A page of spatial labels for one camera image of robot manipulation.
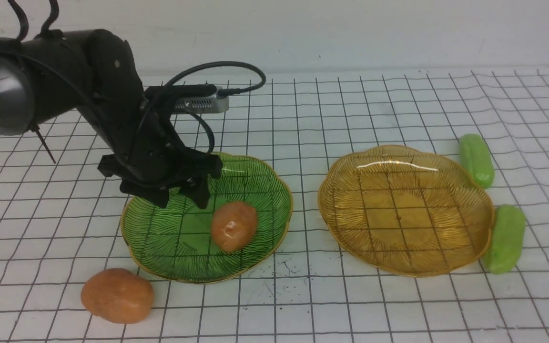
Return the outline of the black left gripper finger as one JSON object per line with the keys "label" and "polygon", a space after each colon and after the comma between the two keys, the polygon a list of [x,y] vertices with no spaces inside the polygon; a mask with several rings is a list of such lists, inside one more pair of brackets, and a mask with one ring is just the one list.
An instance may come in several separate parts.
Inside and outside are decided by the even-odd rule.
{"label": "black left gripper finger", "polygon": [[121,182],[122,193],[142,198],[159,208],[166,208],[169,200],[169,190],[157,188],[146,188],[132,182]]}
{"label": "black left gripper finger", "polygon": [[211,196],[207,176],[187,179],[179,187],[179,193],[192,200],[200,209],[207,208]]}

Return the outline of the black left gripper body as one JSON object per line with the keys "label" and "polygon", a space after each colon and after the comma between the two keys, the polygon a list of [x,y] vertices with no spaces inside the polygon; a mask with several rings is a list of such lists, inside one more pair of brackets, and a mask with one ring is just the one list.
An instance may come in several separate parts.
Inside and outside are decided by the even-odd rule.
{"label": "black left gripper body", "polygon": [[157,115],[124,153],[102,156],[98,171],[120,178],[122,192],[163,192],[181,185],[194,187],[209,176],[220,178],[223,163],[212,152],[215,135],[200,115],[191,111],[189,115],[207,134],[207,152],[186,146],[170,119]]}

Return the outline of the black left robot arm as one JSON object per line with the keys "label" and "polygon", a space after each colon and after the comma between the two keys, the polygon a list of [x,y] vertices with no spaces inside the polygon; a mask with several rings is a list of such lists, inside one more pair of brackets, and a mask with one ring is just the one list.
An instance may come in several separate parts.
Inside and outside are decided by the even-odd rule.
{"label": "black left robot arm", "polygon": [[165,208],[170,189],[206,208],[209,178],[222,174],[213,152],[186,146],[170,121],[181,97],[213,85],[144,89],[127,41],[105,29],[57,32],[19,42],[0,38],[0,135],[37,131],[77,110],[111,154],[98,170],[120,191]]}

